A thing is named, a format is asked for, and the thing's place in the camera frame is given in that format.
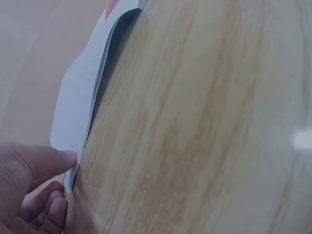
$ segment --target wood grain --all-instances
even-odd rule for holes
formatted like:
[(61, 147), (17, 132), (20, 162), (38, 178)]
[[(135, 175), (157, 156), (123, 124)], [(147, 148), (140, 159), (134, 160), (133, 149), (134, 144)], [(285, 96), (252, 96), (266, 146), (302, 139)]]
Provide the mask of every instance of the wood grain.
[(149, 0), (99, 108), (67, 233), (309, 234), (312, 2)]

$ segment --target fingernail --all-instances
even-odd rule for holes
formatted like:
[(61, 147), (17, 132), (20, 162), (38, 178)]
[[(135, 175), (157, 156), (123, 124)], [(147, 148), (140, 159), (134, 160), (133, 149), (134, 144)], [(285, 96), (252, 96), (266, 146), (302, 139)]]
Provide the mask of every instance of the fingernail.
[(64, 150), (64, 153), (66, 153), (67, 157), (73, 162), (73, 164), (77, 161), (77, 154), (75, 151), (72, 150)]

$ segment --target paper envelope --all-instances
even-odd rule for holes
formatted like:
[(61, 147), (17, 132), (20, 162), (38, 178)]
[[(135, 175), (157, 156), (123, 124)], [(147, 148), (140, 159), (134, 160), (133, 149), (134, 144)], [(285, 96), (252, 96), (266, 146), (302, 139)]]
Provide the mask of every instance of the paper envelope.
[(52, 147), (73, 150), (78, 161), (64, 175), (64, 187), (72, 193), (90, 128), (95, 97), (107, 59), (109, 44), (121, 16), (142, 9), (147, 0), (108, 0), (85, 49), (64, 75), (50, 136)]

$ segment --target red print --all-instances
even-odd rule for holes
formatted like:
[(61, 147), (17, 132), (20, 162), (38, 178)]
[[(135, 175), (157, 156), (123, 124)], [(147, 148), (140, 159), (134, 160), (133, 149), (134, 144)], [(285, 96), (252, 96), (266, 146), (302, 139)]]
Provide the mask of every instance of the red print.
[(105, 20), (109, 17), (113, 8), (117, 5), (119, 0), (107, 0), (106, 2), (106, 12), (105, 12)]

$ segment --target hand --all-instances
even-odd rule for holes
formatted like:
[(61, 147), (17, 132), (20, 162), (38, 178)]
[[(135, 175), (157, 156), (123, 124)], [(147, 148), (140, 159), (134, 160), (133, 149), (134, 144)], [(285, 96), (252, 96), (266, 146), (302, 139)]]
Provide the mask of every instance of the hand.
[(60, 234), (67, 212), (61, 183), (54, 181), (23, 200), (42, 183), (72, 168), (76, 160), (72, 151), (0, 143), (0, 233)]

